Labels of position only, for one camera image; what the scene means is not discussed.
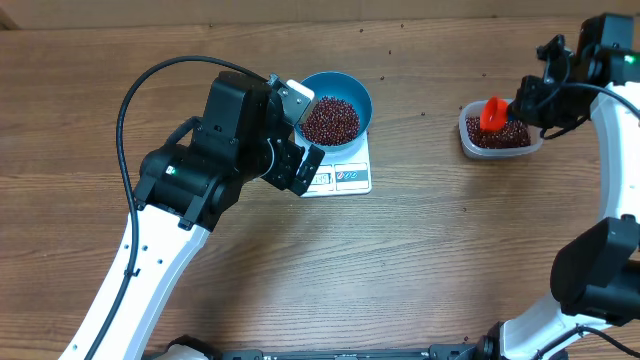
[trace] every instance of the blue bowl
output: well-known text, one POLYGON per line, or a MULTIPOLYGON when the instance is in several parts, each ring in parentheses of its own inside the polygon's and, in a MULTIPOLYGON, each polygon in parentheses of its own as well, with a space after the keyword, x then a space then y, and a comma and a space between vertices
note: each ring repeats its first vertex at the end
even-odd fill
MULTIPOLYGON (((369 95, 369 92, 360 81, 351 75, 327 71, 313 74, 302 80, 301 84, 313 90, 318 101, 328 96, 350 103, 360 118, 360 130, 354 140, 337 146, 318 145, 315 143, 314 145, 325 152, 338 152, 362 140, 362 136, 366 134, 373 118, 373 101, 371 100, 371 95, 369 95)), ((299 125, 296 125, 295 130, 306 142, 312 143, 302 135, 299 125)))

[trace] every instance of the red beans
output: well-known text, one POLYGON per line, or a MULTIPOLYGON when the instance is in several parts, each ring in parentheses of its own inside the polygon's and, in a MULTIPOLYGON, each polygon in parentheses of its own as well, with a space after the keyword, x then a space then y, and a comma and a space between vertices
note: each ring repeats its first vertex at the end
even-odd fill
POLYGON ((522 121, 508 121, 499 131, 487 132, 480 130, 480 117, 467 117, 467 132, 469 139, 476 146, 485 149, 508 149, 531 145, 529 129, 522 121))
POLYGON ((323 97, 304 124, 302 135, 318 145, 346 144, 358 136, 360 118, 353 105, 335 97, 323 97))

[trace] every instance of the wall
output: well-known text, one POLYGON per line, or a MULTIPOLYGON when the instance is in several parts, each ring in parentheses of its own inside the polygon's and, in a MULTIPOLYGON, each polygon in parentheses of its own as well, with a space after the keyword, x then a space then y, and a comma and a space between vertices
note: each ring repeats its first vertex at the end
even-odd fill
POLYGON ((0 0, 9 28, 638 14, 640 0, 0 0))

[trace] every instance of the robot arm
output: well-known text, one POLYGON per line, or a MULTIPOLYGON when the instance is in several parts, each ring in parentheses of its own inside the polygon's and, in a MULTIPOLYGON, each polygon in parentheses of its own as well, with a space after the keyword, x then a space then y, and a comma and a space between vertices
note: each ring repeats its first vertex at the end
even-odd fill
MULTIPOLYGON (((640 83, 610 84, 608 88, 640 106, 640 83)), ((628 109, 604 94, 594 100, 591 119, 600 143, 600 218, 608 220, 558 254, 552 271, 553 294, 548 293, 501 327, 500 352, 507 359, 534 359, 549 344, 567 336, 545 351, 543 358, 548 359, 582 338, 581 334, 571 334, 578 326, 604 330, 640 317, 637 288, 629 282, 638 279, 639 273, 628 261, 640 236, 633 218, 640 218, 640 126, 628 109), (556 298, 563 301, 565 309, 556 298), (567 311, 576 302, 597 304, 607 312, 597 317, 586 315, 590 307, 586 303, 567 311)))
POLYGON ((544 78, 525 77, 510 109, 545 129, 592 120, 600 144, 601 221, 558 253, 551 292, 500 327, 506 359, 549 359, 581 339, 581 327, 603 330, 640 318, 640 264, 629 260, 640 240, 640 66, 629 50, 632 35, 631 18, 603 15, 583 24, 575 56, 561 36, 554 38, 538 51, 547 60, 544 78), (636 111, 571 82, 604 87, 636 111))
POLYGON ((135 270, 115 316, 105 321, 128 275, 131 215, 111 269, 61 359, 140 359, 178 278, 242 186, 262 177, 297 195, 307 190, 324 152, 312 146, 304 157, 304 148, 288 138, 314 101, 313 91, 292 80, 220 73, 203 117, 187 120, 140 166, 135 270), (189 146, 178 144, 191 130, 189 146))

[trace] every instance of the clear plastic container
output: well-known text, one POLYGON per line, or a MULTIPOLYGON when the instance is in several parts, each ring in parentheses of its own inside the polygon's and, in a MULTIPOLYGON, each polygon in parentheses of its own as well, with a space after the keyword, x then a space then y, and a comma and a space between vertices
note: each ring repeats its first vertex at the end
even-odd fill
MULTIPOLYGON (((512 99, 504 100, 508 103, 511 103, 511 101, 513 101, 512 99)), ((540 137, 540 129, 535 126, 529 126, 529 135, 531 136, 531 145, 529 146, 511 149, 483 149, 472 143, 471 139, 469 139, 466 119, 469 116, 480 116, 480 114, 482 114, 482 109, 484 109, 484 105, 486 103, 487 100, 476 101, 467 105, 467 107, 465 107, 460 113, 460 140, 462 141, 462 149, 464 150, 465 155, 472 159, 506 159, 514 156, 530 154, 540 149, 543 140, 540 137)))

